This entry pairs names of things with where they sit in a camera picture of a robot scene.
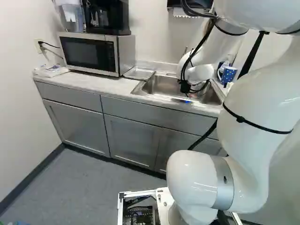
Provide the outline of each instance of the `countertop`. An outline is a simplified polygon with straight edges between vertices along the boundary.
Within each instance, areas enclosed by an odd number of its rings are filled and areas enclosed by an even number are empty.
[[[124,77],[109,77],[104,75],[92,75],[81,72],[68,72],[52,78],[34,75],[33,79],[38,82],[53,84],[65,88],[86,91],[113,98],[129,100],[133,102],[155,105],[174,110],[180,110],[200,115],[218,117],[222,106],[205,105],[200,103],[173,102],[166,99],[153,99],[147,96],[131,94],[131,91],[140,82]]]

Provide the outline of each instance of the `coffee maker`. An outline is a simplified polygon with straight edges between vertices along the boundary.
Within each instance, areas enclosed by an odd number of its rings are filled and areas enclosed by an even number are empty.
[[[86,32],[130,35],[128,0],[82,0]]]

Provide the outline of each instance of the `sink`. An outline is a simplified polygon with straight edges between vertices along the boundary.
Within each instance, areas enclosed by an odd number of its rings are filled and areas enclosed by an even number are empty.
[[[184,103],[201,103],[206,105],[221,105],[222,100],[215,91],[216,84],[213,80],[204,90],[196,94],[186,94],[180,92],[180,85],[175,75],[155,72],[152,77],[144,82],[140,82],[131,94],[148,96],[152,98],[168,99]]]

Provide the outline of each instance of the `floor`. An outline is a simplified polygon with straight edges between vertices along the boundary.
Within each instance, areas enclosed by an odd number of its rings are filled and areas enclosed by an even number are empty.
[[[166,181],[65,149],[0,217],[31,225],[116,225],[120,191]]]

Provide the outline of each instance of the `blue polka dot mug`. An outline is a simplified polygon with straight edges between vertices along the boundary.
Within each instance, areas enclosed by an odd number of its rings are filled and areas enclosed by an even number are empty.
[[[221,83],[224,85],[225,83],[233,81],[237,71],[238,69],[234,67],[224,67]]]

